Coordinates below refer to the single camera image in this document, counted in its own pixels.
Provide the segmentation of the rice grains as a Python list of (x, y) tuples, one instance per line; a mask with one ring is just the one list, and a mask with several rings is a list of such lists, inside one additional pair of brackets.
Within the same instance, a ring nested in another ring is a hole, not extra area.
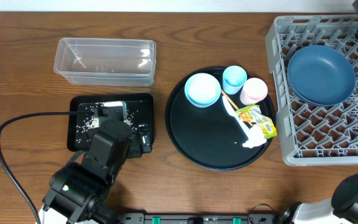
[(124, 101), (80, 103), (78, 110), (87, 111), (88, 113), (77, 117), (75, 127), (75, 143), (90, 143), (93, 131), (97, 131), (101, 123), (108, 118), (108, 109), (113, 106), (121, 106), (126, 110), (126, 113), (123, 116), (124, 122), (132, 128), (133, 133), (138, 132), (138, 127), (134, 124), (134, 114), (128, 114), (129, 110), (126, 109), (126, 103)]

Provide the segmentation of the dark blue plate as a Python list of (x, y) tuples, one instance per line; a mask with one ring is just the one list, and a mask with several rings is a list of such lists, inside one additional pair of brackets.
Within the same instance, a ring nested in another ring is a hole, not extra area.
[(356, 88), (356, 74), (348, 59), (322, 45), (307, 46), (294, 53), (287, 78), (292, 92), (315, 106), (340, 104)]

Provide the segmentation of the light blue bowl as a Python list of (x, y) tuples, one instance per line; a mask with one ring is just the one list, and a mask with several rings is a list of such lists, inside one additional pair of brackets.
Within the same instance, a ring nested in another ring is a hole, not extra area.
[(207, 108), (220, 98), (221, 86), (212, 75), (197, 73), (186, 81), (185, 96), (193, 106)]

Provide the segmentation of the light blue cup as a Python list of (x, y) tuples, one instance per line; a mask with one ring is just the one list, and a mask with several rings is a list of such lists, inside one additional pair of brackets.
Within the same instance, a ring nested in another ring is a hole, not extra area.
[(246, 71), (237, 65), (227, 67), (223, 71), (223, 90), (228, 95), (235, 95), (247, 80)]

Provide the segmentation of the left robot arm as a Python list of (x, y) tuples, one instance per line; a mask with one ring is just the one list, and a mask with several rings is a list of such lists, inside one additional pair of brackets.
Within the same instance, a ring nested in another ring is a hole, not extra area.
[(50, 179), (40, 214), (49, 223), (118, 223), (119, 215), (104, 206), (127, 159), (152, 151), (147, 124), (130, 127), (107, 119), (93, 133), (81, 163), (69, 162)]

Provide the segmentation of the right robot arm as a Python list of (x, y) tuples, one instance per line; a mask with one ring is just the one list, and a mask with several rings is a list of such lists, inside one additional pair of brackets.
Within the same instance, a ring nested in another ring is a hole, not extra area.
[(295, 204), (277, 219), (277, 223), (358, 223), (358, 174), (344, 179), (331, 199)]

